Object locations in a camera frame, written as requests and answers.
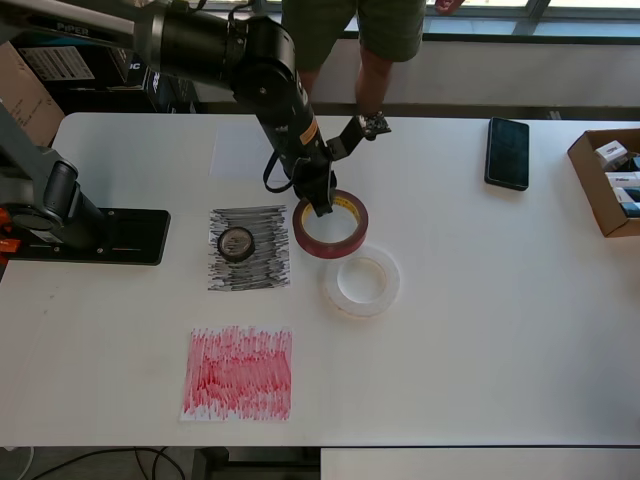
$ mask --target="paper sheet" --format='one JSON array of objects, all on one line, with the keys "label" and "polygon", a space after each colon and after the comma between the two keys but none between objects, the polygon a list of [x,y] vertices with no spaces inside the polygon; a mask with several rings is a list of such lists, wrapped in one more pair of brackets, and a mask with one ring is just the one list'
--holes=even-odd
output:
[{"label": "paper sheet", "polygon": [[[272,205],[212,210],[209,220],[209,290],[240,291],[285,287],[290,283],[287,207]],[[218,237],[228,228],[251,232],[255,252],[231,263],[217,248]]]},{"label": "paper sheet", "polygon": [[[209,175],[262,182],[262,173],[272,153],[273,147],[257,121],[223,123],[217,129]],[[283,185],[287,181],[282,164],[277,162],[269,185]]]},{"label": "paper sheet", "polygon": [[288,420],[291,349],[286,328],[194,329],[181,420]]}]

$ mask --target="tape roll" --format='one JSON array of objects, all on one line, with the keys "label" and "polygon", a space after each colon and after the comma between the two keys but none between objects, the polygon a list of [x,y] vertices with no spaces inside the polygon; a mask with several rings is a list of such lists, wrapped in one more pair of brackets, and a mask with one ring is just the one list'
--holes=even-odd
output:
[{"label": "tape roll", "polygon": [[[361,303],[345,295],[338,283],[342,267],[350,261],[364,259],[375,263],[384,272],[385,286],[378,298]],[[365,245],[357,252],[327,265],[324,275],[324,291],[338,310],[352,317],[370,318],[386,312],[400,291],[400,271],[393,259],[382,250]]]},{"label": "tape roll", "polygon": [[344,240],[336,243],[326,243],[316,240],[304,229],[304,224],[313,212],[313,207],[308,200],[301,200],[293,212],[293,233],[302,249],[314,257],[335,259],[345,257],[355,252],[367,234],[369,228],[369,214],[364,204],[354,195],[336,190],[334,205],[346,208],[356,219],[357,226],[354,232]]}]

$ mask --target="black cable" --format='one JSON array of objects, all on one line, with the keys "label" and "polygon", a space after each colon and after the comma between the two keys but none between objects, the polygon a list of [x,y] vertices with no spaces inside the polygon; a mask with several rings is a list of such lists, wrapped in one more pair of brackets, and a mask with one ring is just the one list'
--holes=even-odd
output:
[{"label": "black cable", "polygon": [[142,467],[142,462],[140,461],[140,455],[138,455],[138,448],[133,447],[133,452],[136,454],[136,462],[138,463],[138,467],[140,467],[140,471],[142,472],[142,476],[144,477],[144,480],[149,480],[149,477],[147,477],[147,472],[145,472],[144,468]]},{"label": "black cable", "polygon": [[182,480],[187,480],[187,477],[184,474],[184,471],[182,471],[182,468],[180,468],[180,465],[178,465],[175,460],[173,460],[173,458],[171,458],[169,455],[156,450],[155,448],[148,448],[148,447],[130,447],[130,448],[108,448],[105,450],[96,450],[95,452],[90,452],[90,453],[85,453],[84,455],[80,455],[79,457],[76,458],[72,458],[71,460],[68,460],[64,463],[61,463],[60,465],[58,465],[57,467],[53,467],[50,468],[49,470],[45,470],[44,472],[36,475],[35,477],[33,477],[31,480],[38,480],[46,475],[49,475],[50,473],[53,473],[57,470],[60,470],[61,468],[67,467],[73,463],[79,462],[80,460],[84,460],[85,458],[89,458],[89,457],[93,457],[94,455],[102,455],[105,453],[122,453],[122,452],[153,452],[155,453],[157,456],[162,457],[164,459],[166,459],[169,463],[171,463],[171,465],[173,465],[176,470],[178,471],[178,473],[180,474],[180,478]]},{"label": "black cable", "polygon": [[158,460],[160,459],[160,455],[164,452],[167,447],[162,447],[160,451],[156,454],[156,458],[153,459],[153,466],[151,467],[151,480],[156,480],[156,467],[158,466]]}]

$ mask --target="clear tape roll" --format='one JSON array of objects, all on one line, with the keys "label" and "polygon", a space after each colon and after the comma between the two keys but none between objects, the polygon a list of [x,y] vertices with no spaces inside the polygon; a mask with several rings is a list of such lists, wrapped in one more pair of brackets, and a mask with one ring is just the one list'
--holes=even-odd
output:
[{"label": "clear tape roll", "polygon": [[[384,272],[384,289],[371,302],[361,303],[351,300],[338,284],[338,275],[342,266],[356,259],[369,260],[378,265]],[[369,245],[363,245],[351,255],[329,262],[324,274],[324,291],[338,310],[357,318],[374,317],[386,312],[398,296],[400,291],[400,271],[393,259],[385,252]]]}]

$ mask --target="black metal mount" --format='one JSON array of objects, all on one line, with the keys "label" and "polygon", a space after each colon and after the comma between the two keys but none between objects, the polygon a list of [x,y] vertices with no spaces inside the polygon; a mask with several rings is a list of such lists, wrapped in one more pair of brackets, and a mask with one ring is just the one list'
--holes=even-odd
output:
[{"label": "black metal mount", "polygon": [[101,208],[106,219],[105,240],[92,249],[76,249],[47,243],[28,230],[11,229],[11,238],[21,240],[16,253],[4,254],[9,260],[40,262],[111,263],[158,265],[171,216],[164,210]]}]

